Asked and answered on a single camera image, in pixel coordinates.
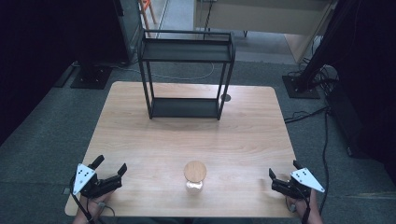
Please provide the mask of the black metal two-tier shelf rack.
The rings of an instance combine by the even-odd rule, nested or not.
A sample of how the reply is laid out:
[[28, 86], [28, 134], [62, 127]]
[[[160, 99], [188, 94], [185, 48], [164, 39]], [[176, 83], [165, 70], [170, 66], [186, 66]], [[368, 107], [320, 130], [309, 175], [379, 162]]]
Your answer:
[[[209, 39], [208, 32], [196, 31], [196, 39], [151, 38], [145, 30], [139, 35], [137, 59], [150, 118], [220, 119], [233, 73], [236, 47], [232, 33], [223, 40]], [[157, 97], [154, 93], [152, 63], [212, 63], [222, 66], [217, 96], [214, 98]]]

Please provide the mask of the glass jar with wooden lid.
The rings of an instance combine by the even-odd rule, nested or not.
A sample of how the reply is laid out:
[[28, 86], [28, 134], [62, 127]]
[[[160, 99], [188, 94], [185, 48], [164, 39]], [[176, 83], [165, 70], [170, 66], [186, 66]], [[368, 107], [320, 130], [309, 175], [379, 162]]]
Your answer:
[[198, 194], [203, 190], [206, 172], [206, 166], [201, 161], [189, 161], [185, 165], [183, 173], [188, 193]]

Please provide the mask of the orange stool legs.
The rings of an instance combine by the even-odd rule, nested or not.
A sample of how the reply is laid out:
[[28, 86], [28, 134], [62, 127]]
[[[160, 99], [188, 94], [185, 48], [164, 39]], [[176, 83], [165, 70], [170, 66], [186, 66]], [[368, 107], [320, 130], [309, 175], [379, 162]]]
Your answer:
[[157, 23], [155, 14], [154, 14], [154, 10], [151, 4], [151, 0], [137, 0], [138, 4], [139, 4], [139, 8], [140, 8], [140, 14], [143, 16], [143, 21], [145, 24], [145, 29], [149, 30], [149, 19], [148, 19], [148, 15], [147, 15], [147, 11], [149, 11], [149, 15], [152, 19], [152, 22], [154, 24]]

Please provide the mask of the black stand with base plate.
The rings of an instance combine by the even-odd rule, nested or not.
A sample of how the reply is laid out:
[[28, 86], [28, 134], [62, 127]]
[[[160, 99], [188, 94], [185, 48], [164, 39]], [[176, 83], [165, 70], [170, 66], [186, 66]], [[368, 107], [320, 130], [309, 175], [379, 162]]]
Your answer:
[[332, 16], [322, 42], [318, 46], [304, 71], [296, 77], [282, 77], [289, 98], [320, 98], [316, 90], [316, 86], [320, 85], [321, 81], [316, 82], [315, 77], [325, 64], [335, 64], [335, 62], [331, 61], [331, 57], [334, 56], [332, 44], [335, 43], [336, 36], [341, 34], [341, 28], [346, 22], [347, 16], [351, 13], [352, 9], [354, 7], [358, 7], [359, 4], [360, 0], [342, 0], [342, 4], [338, 4], [336, 7], [336, 13]]

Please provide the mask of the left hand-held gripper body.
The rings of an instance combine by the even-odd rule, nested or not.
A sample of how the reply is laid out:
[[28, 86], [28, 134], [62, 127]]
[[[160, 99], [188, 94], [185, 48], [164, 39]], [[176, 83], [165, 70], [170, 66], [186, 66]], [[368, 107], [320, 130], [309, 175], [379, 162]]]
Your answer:
[[74, 195], [80, 193], [87, 198], [98, 198], [121, 186], [121, 176], [114, 175], [107, 179], [99, 179], [95, 170], [79, 163], [73, 181], [72, 193]]

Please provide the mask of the person's left hand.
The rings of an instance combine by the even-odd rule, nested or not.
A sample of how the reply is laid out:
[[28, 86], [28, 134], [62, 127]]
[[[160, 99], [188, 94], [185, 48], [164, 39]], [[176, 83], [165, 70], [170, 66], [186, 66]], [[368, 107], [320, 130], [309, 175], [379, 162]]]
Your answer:
[[83, 209], [78, 209], [72, 224], [90, 224], [89, 221], [96, 221], [102, 214], [104, 207], [103, 203], [107, 203], [113, 194], [112, 191], [93, 199], [88, 199], [84, 196], [79, 198]]

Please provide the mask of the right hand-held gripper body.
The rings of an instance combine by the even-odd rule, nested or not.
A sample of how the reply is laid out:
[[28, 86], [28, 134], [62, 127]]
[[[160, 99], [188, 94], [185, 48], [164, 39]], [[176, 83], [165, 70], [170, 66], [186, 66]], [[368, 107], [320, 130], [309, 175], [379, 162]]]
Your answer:
[[311, 195], [311, 190], [324, 193], [325, 188], [318, 182], [313, 174], [305, 167], [290, 173], [290, 180], [272, 180], [272, 190], [289, 196], [293, 199], [304, 199]]

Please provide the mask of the black box on floor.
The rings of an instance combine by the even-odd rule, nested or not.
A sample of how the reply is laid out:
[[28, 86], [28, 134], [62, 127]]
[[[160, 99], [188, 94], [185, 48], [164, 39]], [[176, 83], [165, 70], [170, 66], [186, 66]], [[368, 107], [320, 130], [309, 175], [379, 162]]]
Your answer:
[[341, 84], [335, 85], [326, 100], [346, 140], [350, 157], [396, 162], [395, 109], [359, 110]]

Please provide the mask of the black square stand base plate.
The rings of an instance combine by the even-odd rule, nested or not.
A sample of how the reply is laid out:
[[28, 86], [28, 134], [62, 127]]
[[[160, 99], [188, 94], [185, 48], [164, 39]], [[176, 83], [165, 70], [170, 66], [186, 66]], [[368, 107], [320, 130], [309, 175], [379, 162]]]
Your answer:
[[108, 66], [83, 66], [78, 68], [78, 72], [71, 84], [73, 89], [94, 89], [103, 90], [112, 72]]

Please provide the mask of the beige wooden cabinet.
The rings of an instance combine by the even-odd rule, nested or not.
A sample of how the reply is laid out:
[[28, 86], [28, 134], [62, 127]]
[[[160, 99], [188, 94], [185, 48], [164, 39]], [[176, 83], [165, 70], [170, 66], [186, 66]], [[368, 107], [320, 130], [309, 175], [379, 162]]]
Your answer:
[[283, 34], [299, 63], [338, 0], [192, 0], [193, 28]]

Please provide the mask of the dark grey cabinet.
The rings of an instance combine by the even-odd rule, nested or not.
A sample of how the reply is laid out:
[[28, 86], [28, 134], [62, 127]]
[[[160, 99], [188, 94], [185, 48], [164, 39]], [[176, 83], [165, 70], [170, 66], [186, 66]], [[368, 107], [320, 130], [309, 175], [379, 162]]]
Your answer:
[[139, 33], [142, 31], [142, 21], [138, 0], [113, 0], [120, 23], [124, 47], [126, 52], [123, 63], [130, 63], [135, 54]]

